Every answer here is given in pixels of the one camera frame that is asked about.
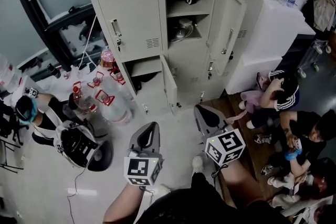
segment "blue glove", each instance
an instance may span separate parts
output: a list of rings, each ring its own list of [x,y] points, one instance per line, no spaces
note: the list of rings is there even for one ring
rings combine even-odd
[[[295,150],[294,152],[286,151],[285,152],[285,159],[288,160],[288,161],[292,161],[293,159],[296,159],[296,157],[298,155],[300,155],[301,153],[302,153],[302,149]]]

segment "hand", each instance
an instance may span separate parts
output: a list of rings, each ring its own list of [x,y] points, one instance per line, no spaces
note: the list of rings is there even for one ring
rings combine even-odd
[[[290,132],[286,134],[286,138],[287,138],[287,145],[290,148],[295,148],[295,140],[297,140],[298,138]]]
[[[300,175],[297,178],[295,178],[295,185],[296,184],[301,184],[301,183],[305,182],[306,181],[306,176],[307,176],[307,172],[305,172],[302,175]]]
[[[281,88],[281,85],[285,79],[273,79],[271,84],[268,86],[268,88],[272,91],[283,91],[283,88]]]

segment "locker vent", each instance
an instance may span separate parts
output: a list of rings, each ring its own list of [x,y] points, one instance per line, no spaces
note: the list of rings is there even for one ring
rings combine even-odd
[[[154,47],[159,47],[160,46],[158,38],[147,39],[146,43],[147,43],[147,49],[154,48]]]
[[[197,83],[199,81],[199,77],[193,77],[190,79],[190,83]]]
[[[238,37],[237,38],[242,38],[245,37],[247,33],[247,30],[240,30],[238,33]]]

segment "open locker door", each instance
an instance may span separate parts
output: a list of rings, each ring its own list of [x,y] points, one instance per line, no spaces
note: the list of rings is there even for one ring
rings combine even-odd
[[[172,110],[172,113],[175,114],[177,103],[177,86],[164,56],[160,55],[160,59],[162,63],[164,92],[167,96],[168,106]]]
[[[214,0],[207,46],[219,76],[224,73],[246,10],[244,0]]]

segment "face mask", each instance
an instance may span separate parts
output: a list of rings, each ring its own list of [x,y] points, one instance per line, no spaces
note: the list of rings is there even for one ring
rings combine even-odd
[[[23,120],[20,120],[21,123],[23,124],[30,124],[35,118],[36,118],[36,115],[37,115],[37,104],[36,104],[36,101],[34,99],[30,99],[32,104],[33,104],[33,107],[32,107],[32,111],[30,113],[30,118],[27,119],[27,121],[23,121]]]

